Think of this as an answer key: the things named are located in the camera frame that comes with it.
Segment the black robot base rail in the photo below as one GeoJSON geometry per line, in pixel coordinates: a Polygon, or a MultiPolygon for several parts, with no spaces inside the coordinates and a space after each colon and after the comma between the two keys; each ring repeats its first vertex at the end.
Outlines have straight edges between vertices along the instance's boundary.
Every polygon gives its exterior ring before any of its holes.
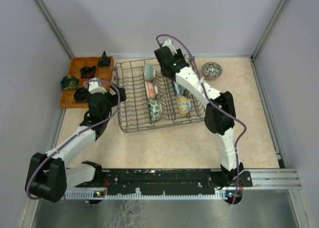
{"type": "Polygon", "coordinates": [[[253,186],[249,171],[239,180],[221,169],[103,169],[99,178],[75,187],[72,198],[101,200],[225,200],[239,203],[253,186]]]}

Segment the dark speckled bowl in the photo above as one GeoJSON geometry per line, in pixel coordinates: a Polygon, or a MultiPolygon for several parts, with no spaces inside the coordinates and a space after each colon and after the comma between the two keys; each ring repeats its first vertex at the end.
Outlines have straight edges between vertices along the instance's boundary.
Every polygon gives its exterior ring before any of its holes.
{"type": "Polygon", "coordinates": [[[216,62],[207,62],[202,66],[202,73],[205,79],[214,80],[221,76],[223,69],[216,62]]]}

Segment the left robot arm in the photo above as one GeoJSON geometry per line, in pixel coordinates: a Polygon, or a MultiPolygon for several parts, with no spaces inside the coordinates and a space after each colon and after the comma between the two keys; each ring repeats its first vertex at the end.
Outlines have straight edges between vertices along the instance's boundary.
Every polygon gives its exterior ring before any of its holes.
{"type": "Polygon", "coordinates": [[[104,180],[102,167],[92,162],[83,162],[75,168],[69,163],[86,147],[94,143],[103,134],[108,121],[115,115],[112,108],[119,108],[126,100],[122,87],[111,84],[115,92],[110,94],[101,86],[89,85],[89,110],[76,131],[62,144],[47,153],[35,153],[28,168],[25,192],[31,200],[45,199],[56,203],[65,192],[82,183],[101,185],[104,180]]]}

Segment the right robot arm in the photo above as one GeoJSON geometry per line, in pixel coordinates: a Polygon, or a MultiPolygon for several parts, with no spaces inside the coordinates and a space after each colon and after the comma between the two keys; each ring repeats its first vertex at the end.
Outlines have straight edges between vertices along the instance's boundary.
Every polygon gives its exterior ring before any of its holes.
{"type": "Polygon", "coordinates": [[[223,182],[229,186],[239,185],[243,164],[238,155],[239,139],[234,137],[235,123],[247,126],[236,118],[233,96],[209,85],[200,75],[195,59],[189,54],[186,61],[182,51],[175,48],[171,39],[158,43],[154,51],[164,77],[183,86],[205,106],[204,123],[216,135],[221,153],[223,182]]]}

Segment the grey wire dish rack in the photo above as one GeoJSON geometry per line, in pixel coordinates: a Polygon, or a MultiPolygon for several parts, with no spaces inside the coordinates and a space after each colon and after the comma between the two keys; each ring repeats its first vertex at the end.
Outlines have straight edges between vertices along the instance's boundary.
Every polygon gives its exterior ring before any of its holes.
{"type": "Polygon", "coordinates": [[[173,83],[160,72],[157,59],[118,61],[114,67],[114,81],[119,87],[125,88],[127,99],[120,105],[118,123],[125,133],[157,129],[201,122],[204,120],[205,109],[197,98],[189,98],[190,112],[182,117],[179,113],[173,83]],[[162,107],[162,114],[157,121],[152,121],[148,109],[147,91],[144,81],[144,68],[149,64],[156,70],[153,84],[159,89],[155,100],[162,107]]]}

